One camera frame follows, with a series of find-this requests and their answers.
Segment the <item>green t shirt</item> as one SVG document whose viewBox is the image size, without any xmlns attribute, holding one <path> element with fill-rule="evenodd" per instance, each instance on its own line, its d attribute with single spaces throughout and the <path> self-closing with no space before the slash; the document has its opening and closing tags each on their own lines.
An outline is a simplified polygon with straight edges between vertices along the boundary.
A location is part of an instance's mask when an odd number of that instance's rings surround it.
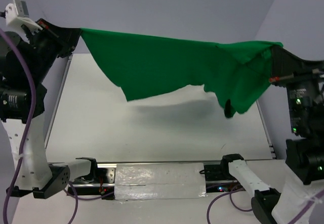
<svg viewBox="0 0 324 224">
<path fill-rule="evenodd" d="M 244 114 L 270 86 L 279 42 L 216 43 L 84 28 L 84 40 L 104 75 L 127 101 L 202 86 L 227 118 Z"/>
</svg>

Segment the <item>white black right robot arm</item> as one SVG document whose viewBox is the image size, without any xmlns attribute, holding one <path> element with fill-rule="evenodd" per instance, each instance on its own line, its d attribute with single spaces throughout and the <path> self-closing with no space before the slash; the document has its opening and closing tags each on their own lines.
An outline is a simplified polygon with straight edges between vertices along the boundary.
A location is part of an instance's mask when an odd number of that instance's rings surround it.
<svg viewBox="0 0 324 224">
<path fill-rule="evenodd" d="M 307 61 L 274 47 L 270 83 L 285 87 L 292 132 L 286 141 L 281 192 L 262 182 L 238 154 L 223 156 L 220 173 L 235 178 L 251 197 L 260 223 L 308 223 L 323 197 L 323 61 Z"/>
</svg>

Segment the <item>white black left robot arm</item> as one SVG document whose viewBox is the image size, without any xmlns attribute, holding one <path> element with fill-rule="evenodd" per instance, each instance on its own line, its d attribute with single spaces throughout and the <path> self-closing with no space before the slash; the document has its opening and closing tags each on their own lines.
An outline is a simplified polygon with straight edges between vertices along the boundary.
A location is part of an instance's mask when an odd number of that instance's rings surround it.
<svg viewBox="0 0 324 224">
<path fill-rule="evenodd" d="M 43 80 L 57 58 L 72 54 L 82 31 L 58 27 L 44 19 L 36 24 L 36 30 L 22 25 L 27 40 L 15 32 L 1 33 L 1 122 L 15 163 L 7 194 L 47 199 L 72 180 L 95 182 L 99 169 L 94 158 L 56 164 L 47 161 L 43 133 L 47 89 Z"/>
</svg>

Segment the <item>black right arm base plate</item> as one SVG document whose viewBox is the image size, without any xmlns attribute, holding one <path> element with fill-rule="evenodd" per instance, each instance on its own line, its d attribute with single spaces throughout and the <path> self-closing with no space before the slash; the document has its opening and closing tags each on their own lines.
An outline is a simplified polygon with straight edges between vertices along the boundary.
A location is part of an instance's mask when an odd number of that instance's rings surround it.
<svg viewBox="0 0 324 224">
<path fill-rule="evenodd" d="M 237 179 L 223 172 L 221 164 L 204 165 L 199 173 L 205 178 L 207 193 L 225 193 L 242 188 Z"/>
</svg>

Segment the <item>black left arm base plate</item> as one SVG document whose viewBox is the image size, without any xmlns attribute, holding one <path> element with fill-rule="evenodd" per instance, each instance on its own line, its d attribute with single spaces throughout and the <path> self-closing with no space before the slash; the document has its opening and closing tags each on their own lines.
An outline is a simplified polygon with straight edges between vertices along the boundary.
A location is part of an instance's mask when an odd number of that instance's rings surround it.
<svg viewBox="0 0 324 224">
<path fill-rule="evenodd" d="M 95 176 L 79 177 L 72 181 L 79 200 L 114 200 L 116 163 L 98 163 Z"/>
</svg>

